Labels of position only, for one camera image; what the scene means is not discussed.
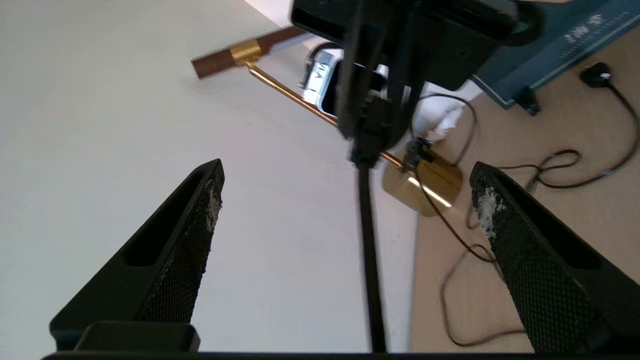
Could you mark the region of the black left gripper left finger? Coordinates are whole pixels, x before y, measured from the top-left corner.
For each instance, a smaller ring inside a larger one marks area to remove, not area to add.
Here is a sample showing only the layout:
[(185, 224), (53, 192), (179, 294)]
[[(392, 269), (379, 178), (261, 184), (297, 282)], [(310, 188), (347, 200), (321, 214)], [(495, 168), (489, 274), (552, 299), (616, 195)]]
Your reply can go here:
[(220, 159), (196, 167), (51, 320), (55, 348), (100, 321), (190, 323), (224, 182)]

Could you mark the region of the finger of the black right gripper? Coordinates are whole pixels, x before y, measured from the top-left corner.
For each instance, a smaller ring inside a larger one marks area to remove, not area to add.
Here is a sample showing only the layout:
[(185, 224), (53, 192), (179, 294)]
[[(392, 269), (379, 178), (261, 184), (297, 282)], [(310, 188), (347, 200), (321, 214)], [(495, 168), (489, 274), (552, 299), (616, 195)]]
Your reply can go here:
[(345, 28), (336, 92), (337, 129), (345, 139), (364, 128), (371, 80), (392, 27), (392, 19), (353, 19)]
[(391, 103), (388, 148), (395, 147), (413, 121), (425, 84), (426, 19), (402, 19), (388, 34), (388, 100)]

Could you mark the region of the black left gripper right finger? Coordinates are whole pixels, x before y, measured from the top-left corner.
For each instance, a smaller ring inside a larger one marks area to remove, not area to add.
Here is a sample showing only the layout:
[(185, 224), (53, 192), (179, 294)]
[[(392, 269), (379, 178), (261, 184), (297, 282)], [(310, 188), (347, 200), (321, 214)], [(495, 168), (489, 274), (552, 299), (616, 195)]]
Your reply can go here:
[(637, 354), (640, 287), (496, 167), (472, 201), (536, 353)]

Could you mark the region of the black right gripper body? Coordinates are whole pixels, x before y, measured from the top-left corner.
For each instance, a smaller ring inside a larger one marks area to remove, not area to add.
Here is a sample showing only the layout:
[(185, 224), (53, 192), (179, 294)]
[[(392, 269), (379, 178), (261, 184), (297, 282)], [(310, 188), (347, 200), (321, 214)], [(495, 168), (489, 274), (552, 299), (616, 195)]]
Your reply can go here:
[[(449, 90), (459, 89), (496, 52), (518, 16), (514, 0), (295, 0), (290, 9), (293, 25), (341, 47), (354, 19), (426, 19), (424, 81)], [(388, 35), (378, 66), (389, 69)]]

